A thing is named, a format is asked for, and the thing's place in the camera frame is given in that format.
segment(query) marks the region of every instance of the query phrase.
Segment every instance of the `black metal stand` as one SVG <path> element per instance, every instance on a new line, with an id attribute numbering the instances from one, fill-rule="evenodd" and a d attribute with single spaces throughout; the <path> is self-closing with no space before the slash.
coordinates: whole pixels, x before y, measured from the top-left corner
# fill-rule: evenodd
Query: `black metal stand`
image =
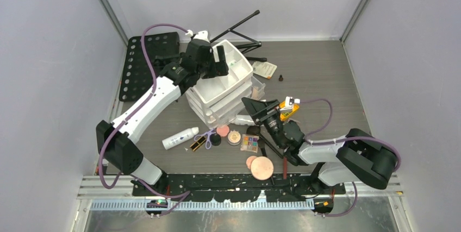
<path id="1" fill-rule="evenodd" d="M 220 37 L 222 37 L 223 35 L 231 32 L 231 33 L 234 33 L 236 35 L 238 35 L 239 37 L 241 38 L 244 38 L 248 41 L 250 41 L 251 43 L 245 43 L 245 44 L 242 44 L 242 45 L 237 45 L 235 46 L 237 49 L 243 49 L 241 52 L 242 54 L 245 54 L 245 53 L 248 53 L 249 51 L 253 51 L 259 47 L 261 47 L 262 43 L 259 42 L 259 41 L 256 41 L 255 39 L 252 39 L 244 34 L 240 34 L 239 32 L 236 32 L 234 31 L 234 29 L 236 27 L 238 27 L 239 25 L 245 23 L 246 21 L 248 21 L 250 18 L 252 18 L 253 16 L 259 14 L 259 10 L 256 10 L 254 13 L 252 13 L 251 15 L 247 16 L 246 18 L 244 18 L 242 21 L 238 22 L 237 24 L 231 26 L 229 29 L 227 29 L 226 31 L 222 32 L 221 34 L 219 34 L 217 37 L 211 39 L 210 43 L 213 43 L 214 41 L 216 41 L 217 39 L 219 39 Z M 265 57 L 247 57 L 245 56 L 246 59 L 248 61 L 260 61 L 260 62 L 266 62 L 267 61 L 267 58 Z"/>

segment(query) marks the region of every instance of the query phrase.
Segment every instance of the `black pegboard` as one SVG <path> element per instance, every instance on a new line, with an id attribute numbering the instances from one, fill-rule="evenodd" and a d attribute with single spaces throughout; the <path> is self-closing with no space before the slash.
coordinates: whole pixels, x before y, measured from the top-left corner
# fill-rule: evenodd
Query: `black pegboard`
<path id="1" fill-rule="evenodd" d="M 155 60 L 155 56 L 175 55 L 179 53 L 179 34 L 176 32 L 147 35 L 146 51 L 154 65 L 155 73 L 163 69 L 163 65 Z M 141 37 L 134 36 L 128 41 L 125 64 L 123 66 L 122 83 L 119 100 L 122 102 L 137 101 L 152 86 L 152 76 L 142 54 Z"/>

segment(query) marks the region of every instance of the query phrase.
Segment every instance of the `small black cap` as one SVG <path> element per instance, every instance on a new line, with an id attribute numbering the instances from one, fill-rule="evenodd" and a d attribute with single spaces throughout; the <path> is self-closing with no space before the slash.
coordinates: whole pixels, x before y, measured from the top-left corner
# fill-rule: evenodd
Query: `small black cap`
<path id="1" fill-rule="evenodd" d="M 211 134 L 210 142 L 211 142 L 211 145 L 218 146 L 219 144 L 221 144 L 221 136 L 219 136 L 219 134 L 217 133 Z"/>

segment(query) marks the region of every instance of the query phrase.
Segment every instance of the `eyeshadow palette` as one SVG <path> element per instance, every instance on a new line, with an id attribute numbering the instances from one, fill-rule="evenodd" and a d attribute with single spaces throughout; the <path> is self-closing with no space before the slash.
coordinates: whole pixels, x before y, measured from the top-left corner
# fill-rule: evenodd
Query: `eyeshadow palette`
<path id="1" fill-rule="evenodd" d="M 258 136 L 243 134 L 241 151 L 258 153 Z"/>

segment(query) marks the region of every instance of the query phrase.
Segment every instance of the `makeup product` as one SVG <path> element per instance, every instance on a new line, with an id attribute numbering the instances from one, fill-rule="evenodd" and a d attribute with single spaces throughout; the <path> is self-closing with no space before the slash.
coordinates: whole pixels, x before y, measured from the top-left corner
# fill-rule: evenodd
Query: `makeup product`
<path id="1" fill-rule="evenodd" d="M 221 136 L 217 133 L 213 133 L 210 135 L 210 142 L 213 146 L 219 146 L 221 144 Z"/>
<path id="2" fill-rule="evenodd" d="M 236 130 L 231 130 L 229 134 L 227 135 L 227 141 L 232 146 L 239 145 L 241 140 L 242 140 L 242 135 L 240 134 L 240 132 Z"/>
<path id="3" fill-rule="evenodd" d="M 266 157 L 257 157 L 251 162 L 251 174 L 258 180 L 267 180 L 273 175 L 272 161 Z"/>
<path id="4" fill-rule="evenodd" d="M 210 137 L 212 134 L 215 134 L 216 130 L 211 129 L 209 131 L 205 131 L 204 133 L 197 134 L 194 136 L 194 141 L 201 141 L 202 137 L 205 137 L 205 149 L 211 149 L 211 141 Z"/>
<path id="5" fill-rule="evenodd" d="M 198 127 L 193 127 L 186 129 L 184 131 L 181 131 L 180 133 L 174 134 L 171 137 L 168 137 L 161 142 L 163 143 L 163 147 L 165 149 L 171 149 L 174 146 L 181 144 L 187 140 L 190 140 L 194 135 L 198 133 Z"/>
<path id="6" fill-rule="evenodd" d="M 229 134 L 229 126 L 224 125 L 216 128 L 216 133 L 221 137 L 226 137 Z"/>
<path id="7" fill-rule="evenodd" d="M 271 150 L 273 150 L 277 154 L 277 156 L 279 158 L 283 159 L 282 153 L 266 137 L 264 137 L 261 134 L 261 127 L 260 126 L 250 126 L 250 127 L 248 127 L 246 129 L 246 134 L 259 136 L 259 138 L 261 140 L 263 140 L 269 146 L 269 148 L 271 148 Z"/>
<path id="8" fill-rule="evenodd" d="M 258 136 L 243 134 L 240 150 L 244 152 L 258 153 Z"/>
<path id="9" fill-rule="evenodd" d="M 193 152 L 195 152 L 196 150 L 198 150 L 198 148 L 200 148 L 200 146 L 204 145 L 206 141 L 207 141 L 207 136 L 206 135 L 201 136 L 194 143 L 192 143 L 190 148 L 192 149 Z"/>
<path id="10" fill-rule="evenodd" d="M 265 146 L 266 146 L 266 143 L 262 139 L 258 140 L 258 147 L 261 149 L 261 154 L 267 158 L 267 152 L 266 152 Z M 275 181 L 272 176 L 271 176 L 271 184 L 272 186 L 275 185 Z"/>
<path id="11" fill-rule="evenodd" d="M 257 158 L 257 156 L 249 156 L 248 159 L 246 159 L 246 166 L 248 167 L 248 169 L 250 170 L 250 167 L 251 167 L 251 163 L 253 162 L 253 160 L 255 160 Z"/>

